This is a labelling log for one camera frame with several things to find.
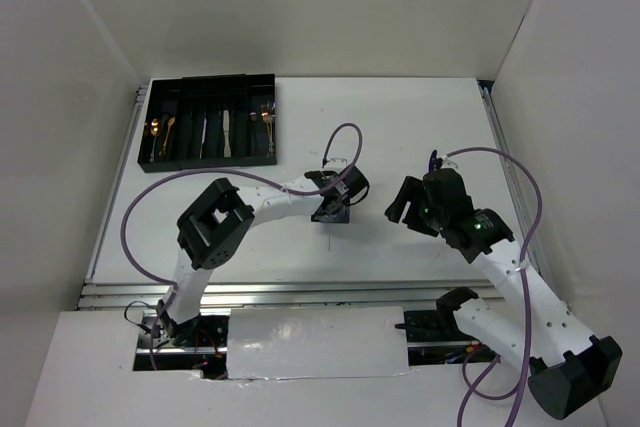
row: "cutlery tray compartment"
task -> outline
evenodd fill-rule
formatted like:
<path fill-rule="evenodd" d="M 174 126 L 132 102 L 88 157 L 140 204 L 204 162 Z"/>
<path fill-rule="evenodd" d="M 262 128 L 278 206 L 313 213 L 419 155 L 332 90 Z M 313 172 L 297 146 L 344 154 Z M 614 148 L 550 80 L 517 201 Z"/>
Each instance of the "cutlery tray compartment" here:
<path fill-rule="evenodd" d="M 148 95 L 145 172 L 277 163 L 273 74 L 155 80 Z"/>

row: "spoon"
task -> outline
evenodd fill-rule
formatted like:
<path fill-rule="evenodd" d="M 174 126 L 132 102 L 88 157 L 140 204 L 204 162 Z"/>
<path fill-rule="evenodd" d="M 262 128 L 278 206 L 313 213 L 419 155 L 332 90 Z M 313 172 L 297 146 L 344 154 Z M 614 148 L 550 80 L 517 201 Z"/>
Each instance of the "spoon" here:
<path fill-rule="evenodd" d="M 175 117 L 171 117 L 167 121 L 167 135 L 165 135 L 164 137 L 164 143 L 162 144 L 162 150 L 160 151 L 161 157 L 164 157 L 165 155 L 167 155 L 167 144 L 169 143 L 169 135 L 171 134 L 171 127 L 173 127 L 173 124 L 175 123 L 176 123 Z"/>
<path fill-rule="evenodd" d="M 151 135 L 153 135 L 153 145 L 151 146 L 151 155 L 149 156 L 149 162 L 153 162 L 154 161 L 154 157 L 155 157 L 155 150 L 156 150 L 156 140 L 158 140 L 158 137 L 160 136 L 160 121 L 158 119 L 153 119 L 151 121 L 151 127 L 149 129 L 149 132 L 151 133 Z"/>

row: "cable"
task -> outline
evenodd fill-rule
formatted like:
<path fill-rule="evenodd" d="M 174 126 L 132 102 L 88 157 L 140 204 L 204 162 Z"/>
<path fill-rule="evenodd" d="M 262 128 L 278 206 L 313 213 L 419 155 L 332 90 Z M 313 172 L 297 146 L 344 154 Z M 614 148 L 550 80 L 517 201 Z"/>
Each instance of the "cable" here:
<path fill-rule="evenodd" d="M 464 362 L 462 362 L 462 378 L 464 379 L 465 384 L 467 384 L 467 387 L 469 387 L 470 390 L 471 390 L 471 382 L 469 381 L 469 377 L 467 376 L 467 365 L 469 364 L 469 361 L 471 360 L 471 358 L 474 355 L 476 355 L 478 352 L 482 351 L 482 350 L 487 350 L 487 346 L 483 345 L 479 349 L 474 350 L 469 355 L 467 355 L 465 357 L 465 359 L 464 359 Z M 509 397 L 511 397 L 513 394 L 515 394 L 517 389 L 518 389 L 518 385 L 516 384 L 513 387 L 513 389 L 511 389 L 506 394 L 502 394 L 502 395 L 485 394 L 485 393 L 480 392 L 477 388 L 474 388 L 473 392 L 478 397 L 482 397 L 483 399 L 486 399 L 486 400 L 505 400 L 505 399 L 508 399 Z"/>
<path fill-rule="evenodd" d="M 207 337 L 209 339 L 209 342 L 211 343 L 211 345 L 213 346 L 213 350 L 215 351 L 215 356 L 218 357 L 218 358 L 221 358 L 222 355 L 220 354 L 220 352 L 218 352 L 218 346 L 213 341 L 213 338 L 211 337 L 211 335 L 209 335 L 209 332 L 207 332 L 204 329 L 200 329 L 200 332 L 202 332 L 205 335 L 205 337 Z"/>
<path fill-rule="evenodd" d="M 522 172 L 527 176 L 531 185 L 533 186 L 533 190 L 536 194 L 537 207 L 538 210 L 536 212 L 536 216 L 529 228 L 529 231 L 524 236 L 524 240 L 522 242 L 522 247 L 520 248 L 520 255 L 518 258 L 518 267 L 522 267 L 522 263 L 527 256 L 527 249 L 529 248 L 529 244 L 531 243 L 531 239 L 540 225 L 540 219 L 542 218 L 542 193 L 540 192 L 540 187 L 536 182 L 536 179 L 533 177 L 531 172 L 520 162 L 518 159 L 513 157 L 511 154 L 504 152 L 502 150 L 493 149 L 491 147 L 467 147 L 464 149 L 453 151 L 447 154 L 446 157 L 454 157 L 456 155 L 465 154 L 467 152 L 490 152 L 492 154 L 500 155 L 511 162 L 513 162 Z M 509 417 L 507 418 L 507 422 L 505 423 L 505 427 L 512 427 L 516 421 L 516 417 L 518 416 L 518 412 L 520 410 L 520 405 L 522 404 L 522 398 L 524 397 L 524 392 L 527 388 L 527 373 L 529 371 L 529 357 L 531 356 L 531 338 L 533 335 L 532 328 L 532 313 L 531 313 L 531 293 L 529 292 L 529 281 L 527 280 L 527 271 L 524 268 L 520 270 L 520 279 L 522 280 L 522 293 L 524 296 L 524 353 L 522 357 L 522 367 L 520 369 L 520 378 L 518 379 L 518 384 L 516 385 L 516 398 L 511 406 L 511 412 L 509 412 Z M 487 369 L 480 374 L 480 376 L 476 379 L 476 381 L 471 384 L 467 394 L 465 395 L 465 399 L 462 404 L 460 404 L 460 410 L 458 411 L 458 426 L 462 426 L 462 415 L 464 414 L 464 409 L 466 408 L 468 398 L 471 394 L 476 391 L 476 387 L 478 384 L 486 377 L 485 374 L 488 374 L 491 369 L 493 369 L 493 365 L 487 367 Z"/>
<path fill-rule="evenodd" d="M 329 153 L 329 150 L 331 149 L 331 145 L 333 144 L 333 140 L 335 139 L 336 135 L 342 129 L 347 128 L 347 127 L 350 127 L 352 129 L 354 129 L 356 131 L 356 133 L 358 134 L 358 147 L 356 148 L 356 153 L 354 154 L 353 160 L 351 161 L 351 163 L 349 165 L 347 165 L 345 167 L 345 169 L 340 173 L 340 175 L 338 175 L 338 177 L 336 179 L 334 179 L 334 181 L 331 182 L 329 185 L 327 185 L 327 186 L 325 186 L 325 187 L 323 187 L 321 189 L 312 190 L 312 191 L 286 189 L 289 194 L 297 195 L 297 196 L 300 196 L 300 197 L 310 197 L 310 196 L 313 196 L 313 195 L 322 195 L 325 192 L 328 192 L 328 191 L 332 190 L 336 185 L 338 185 L 340 182 L 342 182 L 351 173 L 351 170 L 355 167 L 356 162 L 358 162 L 358 159 L 360 158 L 360 153 L 362 152 L 362 143 L 363 143 L 362 130 L 360 130 L 360 127 L 358 127 L 356 124 L 354 124 L 352 122 L 345 122 L 343 124 L 340 124 L 333 131 L 333 133 L 329 137 L 329 141 L 327 142 L 327 146 L 326 146 L 325 151 L 324 151 L 323 165 L 326 164 L 326 162 L 327 162 L 326 158 L 327 158 L 327 155 Z M 282 184 L 279 184 L 279 183 L 274 182 L 272 180 L 266 179 L 266 178 L 261 177 L 259 175 L 255 175 L 255 174 L 251 174 L 249 172 L 243 172 L 243 171 L 239 171 L 239 170 L 233 170 L 233 169 L 212 168 L 212 169 L 201 169 L 201 170 L 184 171 L 184 172 L 178 172 L 177 174 L 169 175 L 169 176 L 165 177 L 164 179 L 160 179 L 157 182 L 154 182 L 153 184 L 151 184 L 149 187 L 147 187 L 142 192 L 140 192 L 131 201 L 129 206 L 126 208 L 126 210 L 124 212 L 124 215 L 122 216 L 122 222 L 120 223 L 120 245 L 122 246 L 122 250 L 124 252 L 124 255 L 127 258 L 127 260 L 129 261 L 129 263 L 131 263 L 131 265 L 138 272 L 140 272 L 142 275 L 144 275 L 148 279 L 151 279 L 154 282 L 157 282 L 159 284 L 170 285 L 171 287 L 173 287 L 173 292 L 171 293 L 171 295 L 169 296 L 167 301 L 164 303 L 162 309 L 160 310 L 160 312 L 156 316 L 155 320 L 153 321 L 153 324 L 151 325 L 151 341 L 152 341 L 152 343 L 151 343 L 151 348 L 149 349 L 149 359 L 151 361 L 151 366 L 153 367 L 153 370 L 158 370 L 158 368 L 156 366 L 155 358 L 153 356 L 153 335 L 154 335 L 155 330 L 156 330 L 156 328 L 158 326 L 158 320 L 166 312 L 166 310 L 169 308 L 169 306 L 171 305 L 171 303 L 173 302 L 173 300 L 175 298 L 175 293 L 178 290 L 178 284 L 177 284 L 177 282 L 175 282 L 173 280 L 165 279 L 163 277 L 160 277 L 160 276 L 157 276 L 155 274 L 152 274 L 151 272 L 146 270 L 144 267 L 142 267 L 142 265 L 135 259 L 135 257 L 131 253 L 131 249 L 129 248 L 129 243 L 127 241 L 127 225 L 129 224 L 129 218 L 131 217 L 131 213 L 133 212 L 133 209 L 135 209 L 135 207 L 142 201 L 142 199 L 144 199 L 150 192 L 154 191 L 155 189 L 157 189 L 161 185 L 164 185 L 164 184 L 166 184 L 168 182 L 171 182 L 172 180 L 181 179 L 183 177 L 190 177 L 192 175 L 198 175 L 198 174 L 237 175 L 239 177 L 244 177 L 244 178 L 247 178 L 247 179 L 255 180 L 257 182 L 262 182 L 263 184 L 266 184 L 266 185 L 268 185 L 270 187 L 273 187 L 274 189 L 284 190 L 284 186 Z"/>
<path fill-rule="evenodd" d="M 196 342 L 193 348 L 193 364 L 197 365 L 196 362 L 198 360 L 198 344 L 200 343 L 200 332 L 196 332 Z"/>
<path fill-rule="evenodd" d="M 473 384 L 471 384 L 471 386 L 469 387 L 469 390 L 467 390 L 467 393 L 464 394 L 464 397 L 462 398 L 462 403 L 460 404 L 460 409 L 458 409 L 458 418 L 456 422 L 458 427 L 462 426 L 462 416 L 464 415 L 464 409 L 467 407 L 467 403 L 469 402 L 471 395 L 473 395 L 473 393 L 476 391 L 476 388 L 478 387 L 478 385 L 480 385 L 480 382 L 482 382 L 484 378 L 487 375 L 489 375 L 489 372 L 491 372 L 493 368 L 498 364 L 499 360 L 500 360 L 500 357 L 496 355 L 495 358 L 489 364 L 489 367 L 487 367 L 482 371 L 482 373 L 473 382 Z"/>
<path fill-rule="evenodd" d="M 453 351 L 449 355 L 447 355 L 445 363 L 453 364 L 454 362 L 457 362 L 458 360 L 463 359 L 463 357 L 464 359 L 467 359 L 471 357 L 471 354 L 474 354 L 478 350 L 483 350 L 483 349 L 484 349 L 483 345 L 470 345 L 469 347 L 465 347 L 461 351 Z"/>
<path fill-rule="evenodd" d="M 151 329 L 149 327 L 147 327 L 146 325 L 144 325 L 142 322 L 141 323 L 136 323 L 133 320 L 131 320 L 129 317 L 127 317 L 127 312 L 129 312 L 129 308 L 133 305 L 133 304 L 142 304 L 142 305 L 146 305 L 147 308 L 153 310 L 153 307 L 151 307 L 149 304 L 147 304 L 146 302 L 142 302 L 141 300 L 134 300 L 133 302 L 131 302 L 129 305 L 127 305 L 124 308 L 124 320 L 126 320 L 127 322 L 129 322 L 130 324 L 135 325 L 136 327 L 138 327 L 139 329 L 141 329 L 143 332 L 151 335 Z"/>

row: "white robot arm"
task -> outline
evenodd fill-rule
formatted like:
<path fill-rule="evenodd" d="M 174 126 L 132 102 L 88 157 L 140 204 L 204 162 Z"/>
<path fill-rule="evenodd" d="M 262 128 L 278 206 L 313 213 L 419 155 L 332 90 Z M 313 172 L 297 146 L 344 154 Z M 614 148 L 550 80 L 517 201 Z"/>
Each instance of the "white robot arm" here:
<path fill-rule="evenodd" d="M 611 386 L 622 357 L 620 346 L 582 324 L 528 261 L 518 265 L 520 245 L 513 233 L 495 212 L 473 207 L 455 170 L 433 170 L 422 180 L 407 177 L 385 215 L 396 223 L 404 215 L 409 229 L 442 236 L 491 281 L 520 318 L 524 291 L 518 269 L 526 269 L 533 333 L 528 384 L 549 415 L 563 419 Z M 454 289 L 437 306 L 458 330 L 481 340 L 514 367 L 522 365 L 522 326 L 494 312 L 471 289 Z"/>
<path fill-rule="evenodd" d="M 356 167 L 351 167 L 344 180 L 322 194 L 288 193 L 326 190 L 338 176 L 328 170 L 307 172 L 284 184 L 282 189 L 238 188 L 222 178 L 189 206 L 178 220 L 180 251 L 173 276 L 175 285 L 158 304 L 160 321 L 174 344 L 180 345 L 193 337 L 200 301 L 213 271 L 231 259 L 249 229 L 291 216 L 335 222 L 348 215 L 350 199 L 369 188 L 367 179 Z"/>

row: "purple cable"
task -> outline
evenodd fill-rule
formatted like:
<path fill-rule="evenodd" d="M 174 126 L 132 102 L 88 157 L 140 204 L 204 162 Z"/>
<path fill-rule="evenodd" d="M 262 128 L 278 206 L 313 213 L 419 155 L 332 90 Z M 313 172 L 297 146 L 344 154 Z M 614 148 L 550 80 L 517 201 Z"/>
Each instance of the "purple cable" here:
<path fill-rule="evenodd" d="M 362 130 L 360 130 L 360 127 L 358 127 L 356 124 L 352 122 L 345 122 L 344 124 L 340 124 L 338 127 L 336 127 L 336 129 L 331 134 L 331 137 L 329 137 L 329 141 L 327 142 L 327 147 L 325 148 L 325 151 L 324 151 L 323 167 L 324 167 L 324 164 L 326 163 L 326 158 L 327 158 L 327 155 L 329 154 L 329 150 L 331 149 L 331 144 L 333 144 L 333 140 L 335 139 L 338 132 L 340 132 L 342 129 L 346 127 L 351 127 L 358 134 L 358 147 L 356 148 L 356 153 L 353 156 L 353 160 L 351 161 L 351 163 L 345 167 L 345 169 L 340 173 L 340 175 L 338 175 L 338 177 L 333 182 L 331 182 L 326 187 L 323 187 L 322 189 L 312 190 L 312 191 L 285 189 L 285 187 L 282 184 L 266 179 L 259 175 L 251 174 L 249 172 L 242 172 L 239 170 L 225 169 L 225 168 L 213 168 L 213 169 L 201 169 L 201 170 L 178 172 L 177 174 L 169 175 L 164 179 L 160 179 L 157 182 L 154 182 L 149 187 L 144 189 L 129 204 L 127 209 L 124 211 L 124 215 L 122 216 L 122 222 L 120 223 L 120 245 L 122 245 L 122 250 L 124 251 L 125 257 L 131 263 L 131 265 L 133 265 L 133 267 L 145 277 L 153 280 L 154 282 L 158 282 L 159 284 L 170 285 L 174 289 L 174 294 L 169 296 L 163 309 L 156 316 L 156 319 L 154 320 L 151 326 L 151 348 L 149 349 L 149 359 L 151 361 L 151 365 L 154 370 L 158 370 L 158 369 L 156 367 L 155 359 L 153 357 L 153 333 L 158 325 L 158 319 L 164 313 L 164 311 L 171 305 L 171 302 L 173 302 L 173 298 L 175 297 L 175 291 L 178 290 L 178 284 L 173 280 L 165 279 L 163 277 L 159 277 L 155 274 L 152 274 L 151 272 L 146 270 L 144 267 L 142 267 L 142 265 L 140 265 L 140 263 L 135 259 L 135 257 L 131 253 L 131 249 L 129 249 L 129 243 L 127 242 L 127 225 L 129 223 L 129 218 L 131 217 L 131 213 L 133 212 L 133 209 L 135 209 L 135 207 L 142 201 L 142 199 L 144 199 L 150 192 L 157 189 L 161 185 L 171 182 L 172 180 L 181 179 L 183 177 L 189 177 L 192 175 L 199 175 L 199 174 L 237 175 L 247 179 L 255 180 L 257 182 L 262 182 L 263 184 L 273 187 L 274 189 L 283 190 L 288 192 L 291 195 L 297 195 L 300 197 L 310 197 L 312 195 L 324 194 L 325 192 L 330 191 L 336 185 L 342 182 L 349 175 L 351 170 L 355 167 L 356 162 L 358 162 L 358 159 L 360 159 L 360 153 L 362 152 L 362 143 L 363 143 Z"/>
<path fill-rule="evenodd" d="M 454 157 L 456 155 L 465 154 L 467 152 L 490 152 L 493 154 L 500 155 L 505 157 L 506 159 L 513 162 L 517 165 L 520 170 L 527 176 L 531 185 L 533 186 L 533 190 L 536 193 L 536 200 L 538 204 L 538 210 L 536 212 L 536 216 L 531 224 L 531 228 L 524 237 L 522 242 L 522 247 L 520 248 L 520 256 L 518 260 L 518 264 L 522 264 L 526 255 L 529 244 L 531 243 L 531 239 L 533 238 L 533 234 L 535 234 L 538 225 L 540 224 L 540 219 L 542 218 L 542 193 L 540 192 L 540 187 L 536 182 L 536 179 L 533 177 L 531 172 L 520 162 L 518 159 L 513 157 L 511 154 L 508 154 L 502 150 L 493 149 L 491 147 L 467 147 L 465 149 L 460 149 L 447 154 L 447 157 Z M 516 421 L 516 417 L 518 416 L 518 411 L 520 410 L 520 405 L 522 404 L 522 398 L 524 397 L 524 392 L 527 388 L 527 373 L 529 371 L 529 357 L 531 357 L 531 338 L 533 336 L 532 332 L 532 313 L 531 313 L 531 293 L 529 292 L 529 281 L 527 280 L 527 271 L 526 269 L 520 270 L 520 278 L 522 280 L 522 293 L 524 296 L 524 352 L 522 357 L 522 367 L 520 369 L 520 378 L 518 379 L 518 384 L 516 385 L 516 398 L 513 401 L 513 406 L 511 407 L 511 412 L 509 412 L 509 417 L 507 418 L 507 422 L 505 423 L 505 427 L 512 427 Z M 478 393 L 476 388 L 478 384 L 486 377 L 485 374 L 488 374 L 491 369 L 493 369 L 495 364 L 490 364 L 487 369 L 480 374 L 480 376 L 476 379 L 476 381 L 471 384 L 469 390 L 465 394 L 463 402 L 460 404 L 460 409 L 458 411 L 458 426 L 462 426 L 462 416 L 464 414 L 464 409 L 467 406 L 467 402 L 469 401 L 469 397 L 475 392 Z"/>
<path fill-rule="evenodd" d="M 471 386 L 469 387 L 469 390 L 467 390 L 467 393 L 464 394 L 464 397 L 462 398 L 462 403 L 460 404 L 460 409 L 458 410 L 458 419 L 456 422 L 456 425 L 458 427 L 462 427 L 462 416 L 464 415 L 464 409 L 467 407 L 467 403 L 469 402 L 471 395 L 474 392 L 476 392 L 476 388 L 478 387 L 478 385 L 480 385 L 480 382 L 482 382 L 484 378 L 487 375 L 489 375 L 489 372 L 493 370 L 493 368 L 498 364 L 499 361 L 500 361 L 500 357 L 496 355 L 495 358 L 489 364 L 489 366 L 486 369 L 484 369 L 482 373 L 480 373 L 478 378 L 473 382 L 473 384 L 471 384 Z"/>
<path fill-rule="evenodd" d="M 487 346 L 485 345 L 485 346 L 480 347 L 479 349 L 474 350 L 469 355 L 467 355 L 465 357 L 464 361 L 462 362 L 462 378 L 464 379 L 464 383 L 467 384 L 467 387 L 469 387 L 469 390 L 471 390 L 471 382 L 469 381 L 469 376 L 467 375 L 467 365 L 469 364 L 469 361 L 471 360 L 471 358 L 474 355 L 476 355 L 481 350 L 486 350 L 486 349 L 487 349 Z M 511 397 L 513 394 L 515 394 L 516 390 L 518 390 L 518 385 L 517 384 L 509 392 L 507 392 L 506 394 L 502 394 L 502 395 L 485 394 L 485 393 L 480 392 L 477 388 L 474 388 L 473 392 L 478 397 L 482 397 L 483 399 L 486 399 L 486 400 L 505 400 L 505 399 L 508 399 L 509 397 Z"/>

